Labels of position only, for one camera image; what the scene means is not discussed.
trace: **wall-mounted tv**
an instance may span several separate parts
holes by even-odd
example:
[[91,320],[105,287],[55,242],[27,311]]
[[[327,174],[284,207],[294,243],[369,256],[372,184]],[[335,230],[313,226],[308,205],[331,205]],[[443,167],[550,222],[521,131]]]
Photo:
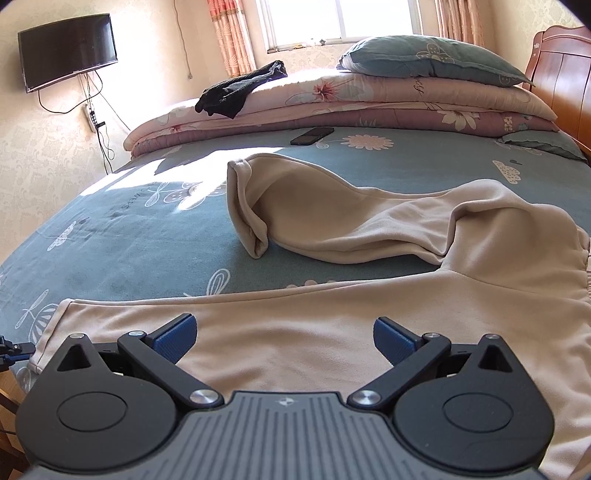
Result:
[[27,93],[117,62],[109,14],[69,18],[18,33]]

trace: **wall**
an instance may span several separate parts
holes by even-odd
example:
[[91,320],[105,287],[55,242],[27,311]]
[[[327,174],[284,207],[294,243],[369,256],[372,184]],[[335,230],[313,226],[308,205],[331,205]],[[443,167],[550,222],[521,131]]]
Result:
[[[198,97],[225,76],[223,64],[220,71],[215,58],[204,61],[201,45],[217,48],[205,0],[177,0],[177,4],[192,80],[187,78],[172,2],[14,0],[1,12],[0,262],[105,174],[96,136],[82,107],[68,115],[54,115],[41,109],[36,93],[25,94],[17,32],[64,18],[110,12],[119,63],[100,70],[103,93],[134,128],[171,103]],[[79,81],[70,79],[43,89],[41,98],[51,109],[68,110],[83,96]],[[94,101],[99,121],[107,122],[116,154],[113,168],[117,168],[129,159],[121,147],[126,130],[100,97]]]
[[536,33],[581,22],[558,0],[491,0],[497,53],[525,71]]

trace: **floral curtain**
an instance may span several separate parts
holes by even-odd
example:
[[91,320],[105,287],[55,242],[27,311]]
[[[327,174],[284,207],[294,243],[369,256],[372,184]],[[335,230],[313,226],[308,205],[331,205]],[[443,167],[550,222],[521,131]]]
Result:
[[439,35],[484,46],[476,0],[435,0]]
[[223,63],[230,77],[255,70],[242,0],[207,0]]

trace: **teal pillow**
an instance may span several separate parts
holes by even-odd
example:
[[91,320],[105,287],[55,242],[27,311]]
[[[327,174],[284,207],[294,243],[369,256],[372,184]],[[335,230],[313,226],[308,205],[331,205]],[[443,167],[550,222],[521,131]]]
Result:
[[530,80],[496,53],[447,38],[424,35],[370,37],[339,59],[339,70],[376,77],[438,77],[510,87]]
[[572,160],[587,161],[579,146],[564,132],[542,132],[537,130],[523,130],[499,139],[501,143],[517,145],[518,147],[535,148],[545,152],[571,158]]

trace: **wooden headboard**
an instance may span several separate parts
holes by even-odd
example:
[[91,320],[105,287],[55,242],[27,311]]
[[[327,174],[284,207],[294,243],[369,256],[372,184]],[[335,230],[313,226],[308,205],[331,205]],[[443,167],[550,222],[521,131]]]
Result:
[[524,87],[554,110],[556,124],[591,155],[591,31],[555,25],[539,32],[525,74],[535,87]]

